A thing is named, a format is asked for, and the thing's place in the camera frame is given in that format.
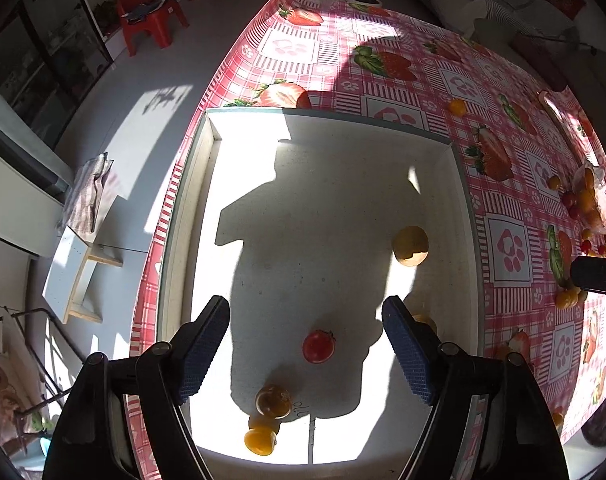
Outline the brown kiwi fruit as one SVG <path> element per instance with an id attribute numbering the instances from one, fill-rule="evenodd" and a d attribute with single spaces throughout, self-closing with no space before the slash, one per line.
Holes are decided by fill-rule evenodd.
<path id="1" fill-rule="evenodd" d="M 429 255 L 429 239 L 420 226 L 406 226 L 394 236 L 392 249 L 403 266 L 420 266 Z"/>

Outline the dark olive tomato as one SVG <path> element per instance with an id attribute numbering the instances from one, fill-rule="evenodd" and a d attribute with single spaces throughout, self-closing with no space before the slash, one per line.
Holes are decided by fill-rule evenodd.
<path id="1" fill-rule="evenodd" d="M 293 402 L 286 388 L 268 385 L 260 389 L 255 397 L 255 407 L 261 415 L 279 420 L 291 414 Z"/>

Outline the glass fruit bowl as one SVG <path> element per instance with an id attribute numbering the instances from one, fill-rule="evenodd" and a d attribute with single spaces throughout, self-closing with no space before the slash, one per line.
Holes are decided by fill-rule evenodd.
<path id="1" fill-rule="evenodd" d="M 583 224 L 592 232 L 606 235 L 606 173 L 585 160 L 574 172 L 572 191 Z"/>

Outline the red plastic stool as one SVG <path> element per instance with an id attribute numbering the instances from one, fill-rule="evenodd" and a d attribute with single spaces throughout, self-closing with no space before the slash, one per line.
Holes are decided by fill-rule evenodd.
<path id="1" fill-rule="evenodd" d="M 173 43 L 168 21 L 173 16 L 183 28 L 189 27 L 177 0 L 116 0 L 116 12 L 120 18 L 127 52 L 137 53 L 135 36 L 151 36 L 159 48 L 165 49 Z"/>

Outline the white tray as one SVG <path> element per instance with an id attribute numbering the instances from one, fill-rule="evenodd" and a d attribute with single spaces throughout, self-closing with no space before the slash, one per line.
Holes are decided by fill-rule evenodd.
<path id="1" fill-rule="evenodd" d="M 225 297 L 231 322 L 189 400 L 196 446 L 217 477 L 387 477 L 406 462 L 429 410 L 382 327 L 399 296 L 440 338 L 478 348 L 480 276 L 462 160 L 441 134 L 379 119 L 295 110 L 207 112 L 188 153 L 168 251 L 166 292 L 198 314 Z M 420 226 L 429 255 L 392 249 Z M 307 362 L 314 330 L 335 352 Z M 284 419 L 255 407 L 289 391 Z"/>

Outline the pink strawberry tablecloth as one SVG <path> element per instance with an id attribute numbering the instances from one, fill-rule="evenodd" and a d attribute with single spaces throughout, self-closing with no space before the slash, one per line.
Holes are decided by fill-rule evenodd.
<path id="1" fill-rule="evenodd" d="M 404 14 L 268 0 L 181 143 L 132 353 L 223 296 L 188 401 L 213 477 L 393 479 L 428 416 L 384 333 L 397 296 L 467 352 L 522 351 L 569 445 L 606 400 L 606 296 L 564 284 L 585 164 L 606 200 L 572 92 Z"/>

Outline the red tomato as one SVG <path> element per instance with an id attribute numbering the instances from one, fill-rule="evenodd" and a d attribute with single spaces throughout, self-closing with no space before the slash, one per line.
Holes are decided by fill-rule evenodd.
<path id="1" fill-rule="evenodd" d="M 335 352 L 335 338 L 327 330 L 314 330 L 303 342 L 304 359 L 312 364 L 330 360 Z"/>

